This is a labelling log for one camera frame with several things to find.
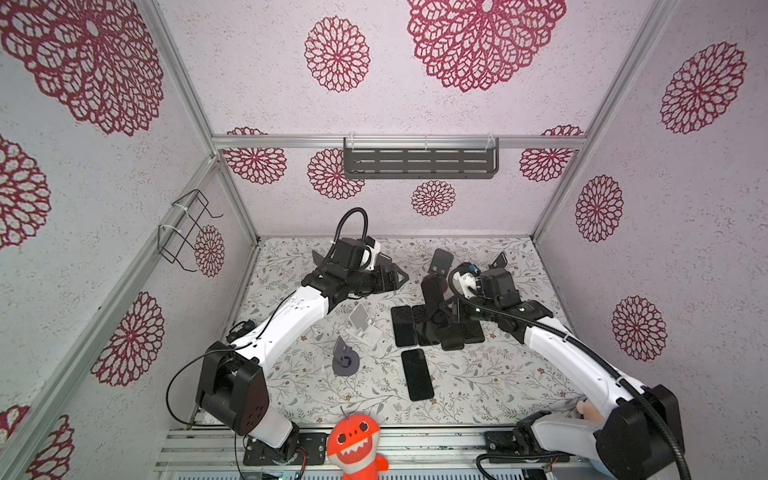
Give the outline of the phone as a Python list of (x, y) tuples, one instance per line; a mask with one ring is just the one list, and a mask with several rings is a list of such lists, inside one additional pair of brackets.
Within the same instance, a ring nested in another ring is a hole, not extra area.
[(421, 282), (421, 290), (424, 304), (427, 308), (426, 316), (428, 319), (428, 306), (446, 300), (441, 285), (441, 278), (431, 274), (427, 275)]
[(480, 344), (485, 341), (485, 334), (480, 321), (462, 323), (460, 331), (465, 344)]
[(458, 351), (465, 346), (462, 330), (458, 324), (436, 326), (435, 334), (444, 351)]
[(434, 332), (434, 324), (426, 316), (427, 308), (425, 305), (414, 305), (412, 315), (414, 330), (419, 346), (434, 346), (440, 343)]
[(417, 345), (412, 307), (394, 306), (390, 310), (395, 345), (405, 348)]
[(401, 353), (408, 395), (411, 401), (434, 398), (434, 388), (426, 355), (422, 349), (411, 349)]

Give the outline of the black stand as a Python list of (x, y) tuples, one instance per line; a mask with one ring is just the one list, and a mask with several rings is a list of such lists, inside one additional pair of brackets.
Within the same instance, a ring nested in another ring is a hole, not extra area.
[(488, 266), (489, 269), (505, 269), (508, 265), (508, 259), (505, 252), (500, 252), (493, 262)]

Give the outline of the wooden round stand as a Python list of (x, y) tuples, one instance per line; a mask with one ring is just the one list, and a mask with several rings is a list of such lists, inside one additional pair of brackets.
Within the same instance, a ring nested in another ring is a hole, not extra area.
[(312, 251), (312, 260), (314, 262), (315, 268), (317, 270), (322, 271), (326, 264), (327, 264), (327, 255), (321, 254), (315, 250)]
[(452, 269), (454, 255), (442, 248), (437, 248), (432, 256), (428, 267), (428, 273), (438, 277), (446, 278)]

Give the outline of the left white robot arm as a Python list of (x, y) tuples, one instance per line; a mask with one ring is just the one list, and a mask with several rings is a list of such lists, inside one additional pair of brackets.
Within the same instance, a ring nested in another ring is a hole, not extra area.
[(362, 207), (343, 214), (331, 247), (261, 324), (197, 356), (195, 403), (235, 435), (293, 453), (298, 426), (270, 404), (266, 377), (282, 354), (312, 325), (348, 300), (394, 292), (408, 276), (369, 236)]

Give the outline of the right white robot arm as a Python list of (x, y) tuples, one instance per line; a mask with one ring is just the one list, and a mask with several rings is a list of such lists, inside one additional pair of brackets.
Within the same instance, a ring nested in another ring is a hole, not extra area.
[(670, 465), (692, 476), (675, 394), (622, 372), (574, 336), (551, 310), (521, 299), (512, 274), (500, 263), (481, 270), (464, 262), (429, 273), (421, 282), (425, 318), (444, 337), (469, 321), (495, 323), (570, 380), (584, 398), (576, 417), (544, 410), (518, 421), (512, 444), (478, 459), (497, 462), (582, 457), (616, 479), (653, 479)]

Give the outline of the white phone stand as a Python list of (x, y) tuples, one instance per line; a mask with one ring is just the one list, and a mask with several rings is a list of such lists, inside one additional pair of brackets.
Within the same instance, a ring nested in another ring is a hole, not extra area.
[(347, 332), (357, 341), (375, 349), (383, 337), (381, 329), (371, 320), (365, 306), (357, 302), (348, 316)]

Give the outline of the grey round stand front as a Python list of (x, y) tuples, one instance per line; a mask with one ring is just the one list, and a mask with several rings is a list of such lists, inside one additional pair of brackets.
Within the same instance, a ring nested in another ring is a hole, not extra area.
[(336, 340), (332, 356), (332, 371), (338, 377), (355, 375), (360, 368), (360, 355), (344, 339)]

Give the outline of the small black alarm clock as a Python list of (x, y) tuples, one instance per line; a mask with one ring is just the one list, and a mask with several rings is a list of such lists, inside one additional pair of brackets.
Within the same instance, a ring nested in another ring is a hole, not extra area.
[(239, 321), (229, 329), (226, 335), (226, 342), (228, 344), (232, 344), (235, 340), (250, 333), (255, 328), (256, 328), (256, 324), (253, 320)]

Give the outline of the boy doll plush toy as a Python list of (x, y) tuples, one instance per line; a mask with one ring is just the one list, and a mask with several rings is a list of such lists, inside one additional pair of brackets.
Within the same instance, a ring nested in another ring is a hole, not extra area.
[(578, 413), (589, 422), (602, 423), (604, 421), (603, 415), (588, 399), (580, 400), (576, 405), (576, 409)]

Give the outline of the red shark plush toy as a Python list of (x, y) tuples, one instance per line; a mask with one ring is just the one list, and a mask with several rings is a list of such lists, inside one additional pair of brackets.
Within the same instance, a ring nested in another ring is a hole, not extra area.
[(388, 460), (378, 453), (381, 428), (365, 414), (339, 421), (327, 439), (327, 459), (343, 472), (344, 480), (377, 480), (389, 470)]

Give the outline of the grey wall shelf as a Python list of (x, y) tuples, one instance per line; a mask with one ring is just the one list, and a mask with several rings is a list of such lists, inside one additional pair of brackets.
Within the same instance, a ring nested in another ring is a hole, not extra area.
[(495, 140), (488, 146), (358, 146), (344, 138), (344, 174), (355, 180), (487, 180), (499, 171)]

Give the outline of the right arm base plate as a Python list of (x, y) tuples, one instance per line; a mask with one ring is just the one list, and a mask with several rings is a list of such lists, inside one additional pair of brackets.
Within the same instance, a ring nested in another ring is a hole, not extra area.
[(491, 463), (503, 462), (569, 462), (571, 456), (541, 447), (530, 432), (513, 428), (483, 433), (486, 455)]

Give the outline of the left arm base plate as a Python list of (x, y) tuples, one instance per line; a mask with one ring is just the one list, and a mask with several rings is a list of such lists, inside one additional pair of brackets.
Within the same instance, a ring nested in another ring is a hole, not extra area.
[(245, 466), (317, 466), (325, 463), (328, 435), (317, 432), (291, 434), (279, 448), (248, 438), (243, 458)]

